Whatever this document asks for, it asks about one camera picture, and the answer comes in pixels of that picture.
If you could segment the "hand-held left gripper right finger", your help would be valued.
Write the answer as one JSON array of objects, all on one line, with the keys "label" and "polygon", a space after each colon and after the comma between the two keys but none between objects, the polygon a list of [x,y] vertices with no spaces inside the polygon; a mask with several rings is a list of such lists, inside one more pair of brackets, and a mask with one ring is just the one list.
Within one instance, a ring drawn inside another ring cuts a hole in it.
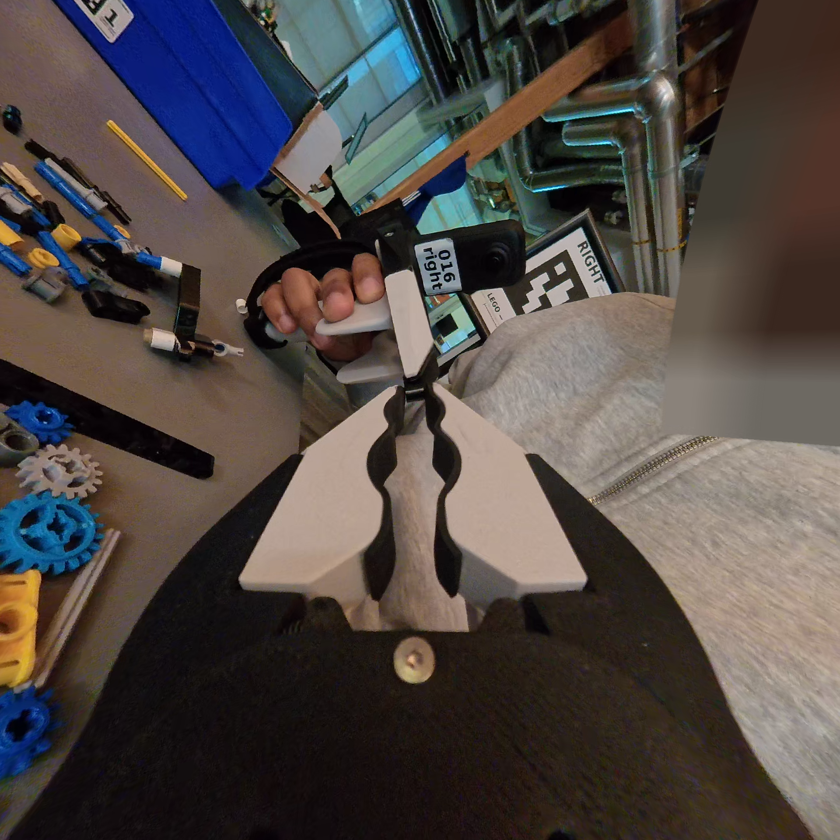
[{"label": "hand-held left gripper right finger", "polygon": [[587,575],[526,452],[444,387],[426,399],[436,504],[434,561],[450,596],[582,591]]}]

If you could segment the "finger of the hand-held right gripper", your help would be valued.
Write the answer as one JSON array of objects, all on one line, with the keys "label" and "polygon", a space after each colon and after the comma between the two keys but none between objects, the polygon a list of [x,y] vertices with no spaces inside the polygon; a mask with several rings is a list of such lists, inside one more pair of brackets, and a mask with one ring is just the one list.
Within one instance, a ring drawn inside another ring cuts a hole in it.
[{"label": "finger of the hand-held right gripper", "polygon": [[386,348],[393,374],[402,375],[406,389],[425,389],[436,375],[437,350],[414,272],[400,269],[388,275],[385,291],[392,316]]}]

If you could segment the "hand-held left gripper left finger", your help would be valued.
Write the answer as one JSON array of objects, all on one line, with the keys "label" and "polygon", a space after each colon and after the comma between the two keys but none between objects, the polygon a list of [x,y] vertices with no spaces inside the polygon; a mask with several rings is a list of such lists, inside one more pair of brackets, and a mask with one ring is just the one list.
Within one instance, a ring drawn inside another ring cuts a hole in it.
[{"label": "hand-held left gripper left finger", "polygon": [[387,388],[300,456],[238,582],[246,591],[378,602],[396,563],[392,501],[403,388]]}]

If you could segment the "long black lego beam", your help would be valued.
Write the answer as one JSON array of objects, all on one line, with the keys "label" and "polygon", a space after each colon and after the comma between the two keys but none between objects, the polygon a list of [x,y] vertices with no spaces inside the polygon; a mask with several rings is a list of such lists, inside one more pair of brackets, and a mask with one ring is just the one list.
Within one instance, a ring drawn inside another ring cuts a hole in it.
[{"label": "long black lego beam", "polygon": [[2,403],[45,404],[65,418],[70,431],[186,476],[214,474],[209,453],[6,360],[1,361]]}]

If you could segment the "black lego assembly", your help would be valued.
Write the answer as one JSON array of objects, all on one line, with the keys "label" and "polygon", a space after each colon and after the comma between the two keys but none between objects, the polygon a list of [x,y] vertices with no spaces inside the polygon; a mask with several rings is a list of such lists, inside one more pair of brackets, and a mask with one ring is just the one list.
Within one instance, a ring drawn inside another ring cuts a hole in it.
[{"label": "black lego assembly", "polygon": [[143,341],[152,351],[169,354],[181,362],[217,358],[214,343],[221,340],[209,339],[197,331],[201,308],[201,270],[163,257],[159,262],[161,273],[178,280],[175,320],[171,330],[145,329]]}]

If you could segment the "light grey lego gear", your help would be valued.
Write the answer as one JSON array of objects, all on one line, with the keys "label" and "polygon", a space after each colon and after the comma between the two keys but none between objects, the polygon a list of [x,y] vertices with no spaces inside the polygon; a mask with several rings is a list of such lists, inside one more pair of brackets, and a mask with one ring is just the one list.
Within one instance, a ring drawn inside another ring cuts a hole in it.
[{"label": "light grey lego gear", "polygon": [[19,486],[28,492],[47,492],[53,498],[81,500],[102,484],[99,463],[79,448],[48,444],[22,460],[17,468]]}]

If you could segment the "large blue lego gear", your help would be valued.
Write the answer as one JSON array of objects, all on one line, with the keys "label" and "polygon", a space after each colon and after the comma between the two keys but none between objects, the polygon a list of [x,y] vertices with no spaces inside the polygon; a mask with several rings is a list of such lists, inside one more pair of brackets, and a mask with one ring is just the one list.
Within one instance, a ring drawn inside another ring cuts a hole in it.
[{"label": "large blue lego gear", "polygon": [[99,550],[102,535],[89,505],[47,490],[31,493],[1,509],[1,568],[16,574],[77,571]]}]

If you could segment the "black lego connector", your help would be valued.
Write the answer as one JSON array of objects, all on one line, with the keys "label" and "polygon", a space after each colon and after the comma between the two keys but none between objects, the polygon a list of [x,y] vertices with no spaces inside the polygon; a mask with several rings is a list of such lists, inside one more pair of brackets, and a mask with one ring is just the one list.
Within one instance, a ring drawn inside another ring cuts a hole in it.
[{"label": "black lego connector", "polygon": [[88,288],[80,296],[90,315],[96,319],[137,325],[151,314],[151,310],[141,301],[121,297],[107,290]]}]

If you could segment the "grey lego connector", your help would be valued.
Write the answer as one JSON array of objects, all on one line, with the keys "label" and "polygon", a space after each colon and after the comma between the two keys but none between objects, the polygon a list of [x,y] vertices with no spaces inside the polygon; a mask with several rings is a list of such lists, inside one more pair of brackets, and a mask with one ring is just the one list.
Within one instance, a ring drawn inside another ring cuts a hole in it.
[{"label": "grey lego connector", "polygon": [[16,467],[40,448],[38,438],[5,413],[1,413],[1,467]]}]

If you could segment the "yellow lego connector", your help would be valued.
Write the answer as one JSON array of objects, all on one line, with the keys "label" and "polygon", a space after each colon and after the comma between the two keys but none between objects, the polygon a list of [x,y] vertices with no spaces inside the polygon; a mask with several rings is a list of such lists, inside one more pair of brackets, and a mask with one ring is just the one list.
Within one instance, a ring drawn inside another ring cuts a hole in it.
[{"label": "yellow lego connector", "polygon": [[15,688],[32,675],[36,659],[41,573],[1,575],[1,687]]}]

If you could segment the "medium blue lego gear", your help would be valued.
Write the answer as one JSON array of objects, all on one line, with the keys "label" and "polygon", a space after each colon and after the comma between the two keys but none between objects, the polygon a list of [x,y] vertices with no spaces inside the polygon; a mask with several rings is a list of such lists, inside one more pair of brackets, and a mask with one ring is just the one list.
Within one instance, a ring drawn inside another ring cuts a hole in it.
[{"label": "medium blue lego gear", "polygon": [[52,690],[28,686],[1,695],[1,780],[25,772],[51,747],[52,733],[60,727],[58,704]]}]

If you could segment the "scattered blue lego pins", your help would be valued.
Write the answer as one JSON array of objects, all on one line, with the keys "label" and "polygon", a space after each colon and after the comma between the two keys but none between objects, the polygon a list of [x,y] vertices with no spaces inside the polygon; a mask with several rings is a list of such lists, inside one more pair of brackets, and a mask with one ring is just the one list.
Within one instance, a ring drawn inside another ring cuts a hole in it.
[{"label": "scattered blue lego pins", "polygon": [[[117,207],[110,196],[101,193],[87,179],[80,178],[78,169],[71,161],[56,159],[32,140],[25,147],[37,158],[34,165],[37,176],[98,231],[95,236],[82,236],[79,246],[71,251],[72,254],[79,254],[93,269],[137,291],[146,291],[158,285],[159,281],[153,280],[152,276],[168,277],[178,282],[176,278],[157,269],[162,256],[149,251],[132,238],[125,227],[125,216],[118,215],[117,220],[111,220],[109,215]],[[2,174],[25,195],[24,203],[33,209],[38,220],[49,221],[50,231],[64,223],[59,220],[57,211],[48,205],[42,192],[18,167],[4,161]]]}]

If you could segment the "blue jacket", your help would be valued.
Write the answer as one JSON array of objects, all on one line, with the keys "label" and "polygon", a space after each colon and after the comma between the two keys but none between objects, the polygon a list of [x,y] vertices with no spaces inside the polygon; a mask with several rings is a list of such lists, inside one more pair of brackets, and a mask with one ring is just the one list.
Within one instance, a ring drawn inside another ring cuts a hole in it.
[{"label": "blue jacket", "polygon": [[415,228],[418,228],[422,216],[435,198],[455,193],[466,184],[466,161],[466,156],[458,158],[402,199],[404,211]]}]

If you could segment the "grey zip sweatshirt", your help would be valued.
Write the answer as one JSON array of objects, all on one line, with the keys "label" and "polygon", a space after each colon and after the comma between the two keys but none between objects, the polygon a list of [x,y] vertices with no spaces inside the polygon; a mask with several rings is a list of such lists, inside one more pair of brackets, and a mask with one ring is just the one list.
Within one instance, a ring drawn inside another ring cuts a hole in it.
[{"label": "grey zip sweatshirt", "polygon": [[448,388],[640,550],[773,782],[838,838],[838,448],[663,432],[675,308],[620,293],[514,318]]}]

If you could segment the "wooden beam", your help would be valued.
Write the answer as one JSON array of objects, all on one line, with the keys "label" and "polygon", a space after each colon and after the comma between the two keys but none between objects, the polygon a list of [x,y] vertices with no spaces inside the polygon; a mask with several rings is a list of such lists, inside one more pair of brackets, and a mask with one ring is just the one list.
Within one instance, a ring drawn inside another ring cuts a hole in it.
[{"label": "wooden beam", "polygon": [[367,208],[370,214],[395,200],[403,200],[459,159],[473,169],[491,152],[539,118],[555,102],[572,93],[633,45],[629,13],[625,12],[585,38],[514,93],[432,160],[422,165],[390,192]]}]

